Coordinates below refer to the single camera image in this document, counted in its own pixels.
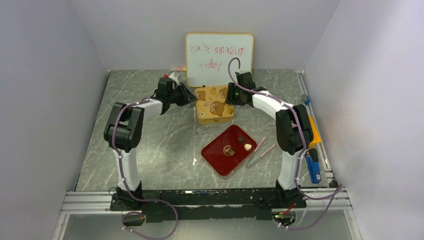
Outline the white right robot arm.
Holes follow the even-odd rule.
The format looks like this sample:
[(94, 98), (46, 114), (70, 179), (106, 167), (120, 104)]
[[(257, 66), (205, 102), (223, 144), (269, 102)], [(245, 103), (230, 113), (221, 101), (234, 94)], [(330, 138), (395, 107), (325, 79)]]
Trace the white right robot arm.
[(285, 153), (277, 179), (278, 190), (275, 202), (280, 207), (288, 207), (294, 197), (300, 195), (301, 161), (309, 149), (314, 133), (309, 115), (304, 105), (293, 105), (272, 95), (264, 87), (256, 87), (252, 74), (248, 71), (229, 73), (228, 93), (225, 102), (231, 105), (249, 105), (271, 116), (275, 121), (276, 140)]

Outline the gold chocolate tin box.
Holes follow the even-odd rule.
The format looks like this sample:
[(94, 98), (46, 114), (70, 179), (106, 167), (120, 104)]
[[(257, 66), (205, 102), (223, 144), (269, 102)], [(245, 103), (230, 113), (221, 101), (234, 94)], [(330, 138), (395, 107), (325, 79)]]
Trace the gold chocolate tin box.
[(197, 121), (200, 125), (226, 123), (234, 119), (235, 111), (224, 112), (222, 116), (214, 115), (211, 112), (201, 111), (196, 113)]

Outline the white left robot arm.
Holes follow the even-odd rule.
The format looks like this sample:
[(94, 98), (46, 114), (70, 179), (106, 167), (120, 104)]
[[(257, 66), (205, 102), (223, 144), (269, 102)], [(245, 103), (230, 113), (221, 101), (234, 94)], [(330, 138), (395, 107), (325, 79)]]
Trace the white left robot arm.
[(139, 209), (144, 200), (136, 160), (144, 120), (165, 114), (171, 105), (182, 107), (197, 99), (178, 76), (173, 72), (160, 77), (150, 97), (133, 103), (114, 103), (106, 122), (103, 138), (112, 149), (118, 168), (116, 194), (130, 210)]

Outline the metal tweezers with pink grips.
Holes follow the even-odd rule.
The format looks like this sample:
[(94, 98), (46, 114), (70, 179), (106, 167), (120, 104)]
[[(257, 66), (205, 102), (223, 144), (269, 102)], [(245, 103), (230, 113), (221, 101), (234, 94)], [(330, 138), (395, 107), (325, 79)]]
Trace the metal tweezers with pink grips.
[(265, 147), (265, 142), (267, 141), (267, 137), (263, 137), (262, 140), (257, 144), (256, 148), (253, 150), (253, 152), (249, 155), (249, 157), (246, 160), (245, 167), (250, 168), (257, 160), (263, 158), (268, 152), (272, 151), (276, 144), (273, 143), (270, 146), (267, 146), (267, 149), (260, 152), (261, 147)]

